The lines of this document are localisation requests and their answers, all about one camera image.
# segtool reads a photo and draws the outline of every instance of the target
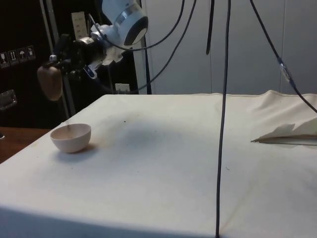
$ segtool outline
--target label sticker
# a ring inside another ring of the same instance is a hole
[[[35,51],[33,46],[28,46],[26,48],[26,55],[28,57],[28,60],[35,60],[36,56],[35,56]]]
[[[19,57],[20,63],[28,61],[25,48],[18,49],[18,57]]]
[[[0,68],[10,67],[9,58],[6,52],[0,53]]]
[[[73,20],[76,40],[88,36],[85,12],[73,12],[71,18]]]
[[[9,55],[11,65],[15,65],[15,64],[19,63],[18,54],[17,54],[16,50],[8,51],[8,55]]]

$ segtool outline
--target electrical outlet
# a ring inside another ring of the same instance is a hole
[[[130,84],[127,83],[116,83],[115,84],[116,91],[122,92],[130,92]]]

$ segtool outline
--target hanging cable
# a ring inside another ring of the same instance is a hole
[[[265,26],[264,26],[264,24],[263,24],[263,22],[262,22],[262,19],[261,19],[259,13],[258,13],[258,10],[257,10],[256,6],[254,5],[253,0],[250,0],[250,3],[251,3],[251,5],[252,5],[252,8],[253,8],[254,13],[255,13],[256,16],[257,16],[258,21],[259,21],[259,23],[260,23],[260,25],[261,25],[261,27],[262,27],[262,30],[263,30],[263,32],[264,32],[264,34],[265,34],[265,36],[266,36],[266,39],[267,39],[267,41],[269,42],[269,44],[270,44],[270,46],[271,46],[271,48],[272,48],[272,50],[273,50],[273,52],[274,52],[274,54],[275,54],[275,56],[276,56],[276,59],[277,59],[279,65],[280,65],[282,74],[285,76],[286,80],[287,80],[287,81],[289,82],[289,84],[292,86],[292,88],[294,89],[294,91],[296,92],[296,94],[303,100],[303,102],[306,103],[307,106],[309,106],[315,113],[317,113],[317,109],[316,109],[312,104],[310,104],[310,103],[303,97],[303,95],[298,91],[298,89],[297,89],[297,87],[296,87],[296,84],[295,84],[295,82],[294,82],[294,80],[293,80],[293,78],[292,78],[292,75],[291,75],[290,71],[289,71],[288,68],[286,67],[286,64],[283,62],[282,58],[278,55],[278,53],[277,53],[277,51],[276,51],[276,49],[275,49],[275,47],[274,47],[274,44],[273,44],[271,38],[269,37],[269,35],[268,35],[268,33],[267,33],[267,30],[266,30],[266,28],[265,28]]]
[[[213,13],[214,13],[214,0],[211,0],[206,55],[209,55],[210,48],[211,48],[211,36],[212,36],[212,27],[213,27]]]
[[[222,113],[221,113],[221,126],[220,126],[220,139],[219,139],[218,175],[217,175],[217,193],[216,193],[216,238],[219,238],[219,227],[220,227],[220,182],[221,182],[221,164],[222,164],[222,143],[223,143],[223,134],[224,134],[227,82],[228,82],[230,16],[231,16],[231,0],[228,0],[228,13],[227,13],[226,38],[225,38],[224,81],[223,81],[223,92],[222,92]]]
[[[93,17],[89,14],[89,18],[90,20],[92,21],[93,25],[95,25],[97,31],[99,32],[99,34],[102,36],[102,38],[107,41],[109,44],[121,49],[121,50],[124,50],[124,51],[131,51],[131,52],[137,52],[137,51],[143,51],[143,50],[146,50],[146,49],[150,49],[150,48],[153,48],[157,45],[159,45],[160,43],[162,43],[163,41],[165,41],[173,32],[174,30],[176,29],[176,27],[178,26],[181,18],[182,18],[182,15],[183,15],[183,12],[184,12],[184,5],[185,5],[185,0],[182,0],[182,6],[181,6],[181,10],[180,10],[180,13],[179,13],[179,16],[177,18],[177,21],[175,23],[175,25],[173,26],[173,28],[170,30],[170,32],[163,38],[161,39],[160,41],[154,43],[153,45],[150,45],[150,46],[146,46],[146,47],[142,47],[142,48],[139,48],[139,49],[129,49],[129,48],[124,48],[124,47],[121,47],[121,46],[118,46],[116,44],[114,44],[113,42],[111,42],[110,40],[108,40],[108,38],[106,36],[104,36],[100,29],[98,27],[96,27],[96,23],[95,23],[95,20],[93,19]]]
[[[177,42],[177,44],[176,44],[171,56],[169,57],[168,61],[163,66],[163,68],[157,73],[157,75],[155,75],[153,79],[151,79],[149,82],[147,82],[145,85],[143,85],[142,87],[138,88],[137,90],[134,90],[134,91],[131,91],[131,92],[115,91],[114,92],[115,94],[135,94],[135,93],[138,93],[140,90],[146,88],[149,84],[153,83],[163,73],[163,71],[167,68],[167,66],[169,65],[169,63],[173,59],[173,57],[175,55],[175,52],[177,51],[179,45],[181,44],[181,42],[183,41],[183,39],[184,39],[184,37],[186,35],[186,32],[187,32],[188,27],[189,27],[189,24],[190,24],[190,22],[192,20],[192,17],[193,17],[193,13],[194,13],[194,10],[195,10],[195,7],[196,7],[196,3],[197,3],[197,0],[194,0],[193,6],[192,6],[192,10],[190,12],[186,27],[184,29],[184,32],[183,32],[182,36],[180,37],[179,41]],[[111,91],[109,88],[106,88],[105,86],[102,86],[102,88],[104,88],[105,91]]]

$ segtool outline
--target black cable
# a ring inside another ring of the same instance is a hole
[[[181,10],[180,10],[180,13],[179,13],[179,16],[177,18],[177,21],[175,23],[175,25],[173,26],[173,28],[170,30],[170,32],[163,38],[161,39],[160,41],[156,42],[155,44],[153,45],[150,45],[150,46],[146,46],[146,47],[142,47],[142,48],[139,48],[139,49],[128,49],[128,48],[124,48],[124,47],[121,47],[121,46],[118,46],[116,44],[114,44],[113,42],[111,42],[110,40],[107,39],[107,37],[105,35],[103,35],[100,31],[100,29],[96,26],[96,23],[93,19],[93,17],[89,14],[89,18],[90,20],[92,21],[92,23],[94,24],[94,26],[96,27],[97,31],[99,32],[99,34],[102,36],[102,38],[107,41],[109,44],[121,49],[121,50],[124,50],[124,51],[131,51],[131,52],[137,52],[137,51],[143,51],[145,49],[150,49],[150,48],[153,48],[154,46],[157,46],[159,45],[160,43],[162,43],[163,41],[165,41],[173,32],[174,30],[176,29],[176,27],[178,26],[181,18],[182,18],[182,15],[183,15],[183,12],[184,12],[184,5],[185,5],[185,0],[182,0],[182,6],[181,6]]]
[[[307,106],[309,106],[315,113],[317,113],[316,108],[313,107],[312,104],[310,104],[304,97],[303,95],[298,91],[296,86],[293,86],[294,91],[297,93],[297,95],[304,101],[304,103],[307,104]]]
[[[274,44],[273,44],[271,38],[269,37],[267,31],[266,31],[266,28],[265,28],[265,26],[264,26],[264,24],[263,24],[263,22],[262,22],[262,20],[261,20],[261,17],[260,17],[260,15],[259,15],[258,11],[257,11],[256,6],[254,5],[253,0],[250,0],[250,3],[251,3],[251,5],[252,5],[252,8],[253,8],[254,13],[255,13],[256,16],[257,16],[258,21],[259,21],[259,23],[260,23],[260,25],[261,25],[261,27],[262,27],[262,30],[263,30],[263,32],[264,32],[264,34],[265,34],[265,36],[266,36],[266,39],[267,39],[267,41],[269,42],[269,44],[270,44],[270,46],[271,46],[271,48],[272,48],[272,50],[273,50],[273,52],[274,52],[274,54],[275,54],[275,56],[276,56],[276,59],[277,59],[279,65],[281,66],[281,69],[282,69],[282,71],[283,71],[283,73],[284,73],[284,75],[285,75],[285,77],[286,77],[286,80],[287,80],[287,81],[289,82],[289,84],[292,86],[292,88],[294,89],[294,91],[296,92],[296,94],[303,100],[303,102],[306,103],[307,106],[309,106],[315,113],[317,113],[317,109],[316,109],[312,104],[310,104],[310,103],[303,97],[303,95],[298,91],[298,89],[297,89],[297,87],[296,87],[296,84],[295,84],[295,82],[294,82],[294,80],[293,80],[293,78],[292,78],[292,76],[291,76],[291,73],[288,71],[288,69],[287,69],[285,63],[283,62],[283,59],[278,55],[278,53],[277,53],[277,51],[276,51],[276,49],[275,49],[275,47],[274,47]]]
[[[145,37],[143,38],[143,43],[144,43],[144,47],[148,46],[147,39]],[[149,67],[149,55],[148,55],[147,49],[144,50],[144,54],[145,54],[145,75],[147,78],[147,83],[149,83],[151,80],[151,75],[150,75],[150,67]],[[148,95],[152,94],[152,85],[150,83],[147,85],[147,93]]]
[[[254,5],[253,0],[250,0],[250,2],[251,2],[251,5],[252,5],[252,8],[253,8],[253,11],[256,14],[256,16],[258,18],[258,21],[259,21],[259,23],[260,23],[260,25],[261,25],[261,27],[262,27],[262,29],[264,31],[264,34],[266,36],[267,41],[269,42],[269,44],[270,44],[270,46],[271,46],[276,58],[279,58],[279,55],[278,55],[278,53],[277,53],[277,51],[275,49],[275,46],[273,45],[273,42],[272,42],[271,38],[269,37],[269,35],[268,35],[267,31],[266,31],[266,28],[265,28],[265,26],[264,26],[264,24],[263,24],[263,22],[262,22],[262,20],[260,18],[260,15],[258,13],[258,10],[257,10],[256,6]]]
[[[188,18],[188,21],[187,21],[185,30],[184,30],[184,32],[183,32],[181,38],[180,38],[179,41],[177,42],[177,44],[176,44],[176,46],[175,46],[175,48],[174,48],[174,50],[173,50],[171,56],[169,57],[167,63],[166,63],[166,64],[163,66],[163,68],[157,73],[157,75],[155,75],[154,78],[150,80],[150,82],[148,82],[147,84],[145,84],[145,85],[143,85],[142,87],[140,87],[140,88],[138,89],[138,91],[140,91],[140,90],[144,89],[145,87],[147,87],[148,84],[153,83],[153,82],[163,73],[163,71],[167,68],[167,66],[168,66],[169,63],[171,62],[171,60],[172,60],[172,58],[173,58],[173,56],[174,56],[174,54],[175,54],[177,48],[179,47],[180,43],[182,43],[182,41],[183,41],[183,39],[184,39],[184,36],[185,36],[185,34],[186,34],[186,32],[187,32],[187,29],[188,29],[189,24],[190,24],[190,22],[191,22],[191,20],[192,20],[192,17],[193,17],[193,13],[194,13],[194,10],[195,10],[196,3],[197,3],[197,0],[194,0],[193,7],[192,7],[192,10],[191,10],[191,12],[190,12],[190,15],[189,15],[189,18]]]
[[[228,54],[229,54],[229,26],[231,16],[231,0],[228,0],[228,13],[226,24],[226,39],[225,39],[225,64],[224,64],[224,81],[222,92],[222,113],[219,139],[219,154],[218,154],[218,175],[217,175],[217,193],[216,193],[216,238],[219,238],[220,226],[220,182],[221,182],[221,164],[222,164],[222,143],[224,133],[224,121],[226,114],[226,96],[227,96],[227,82],[228,82]]]
[[[120,91],[115,91],[114,93],[116,94],[135,94],[135,93],[138,93],[140,90],[146,88],[149,84],[153,83],[162,73],[163,71],[167,68],[167,66],[169,65],[169,63],[171,62],[171,60],[173,59],[174,57],[174,54],[177,50],[177,48],[179,47],[180,43],[183,41],[184,39],[184,36],[187,32],[187,29],[189,27],[189,24],[192,20],[192,17],[193,17],[193,13],[194,13],[194,10],[195,10],[195,6],[196,6],[196,3],[197,3],[197,0],[194,0],[194,3],[193,3],[193,7],[192,7],[192,10],[190,12],[190,15],[189,15],[189,18],[188,18],[188,21],[187,21],[187,24],[186,24],[186,27],[185,27],[185,30],[181,36],[181,38],[179,39],[178,43],[176,44],[171,56],[169,57],[167,63],[163,66],[163,68],[157,73],[157,75],[154,76],[153,79],[151,79],[149,82],[147,82],[145,85],[143,85],[142,87],[138,88],[137,90],[134,90],[134,91],[131,91],[131,92],[120,92]],[[102,86],[105,91],[111,91],[110,89],[106,88],[105,86]]]
[[[206,55],[209,55],[210,48],[211,48],[211,36],[212,36],[212,27],[213,27],[213,13],[214,13],[214,0],[211,0]]]

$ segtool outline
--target table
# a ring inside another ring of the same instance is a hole
[[[0,164],[49,131],[48,129],[0,127],[0,133],[5,135],[4,139],[0,139]]]
[[[69,120],[92,126],[84,152],[46,134],[0,165],[0,236],[214,237],[221,98],[100,98]],[[316,147],[250,142],[313,117],[295,96],[228,96],[222,237],[316,236]]]

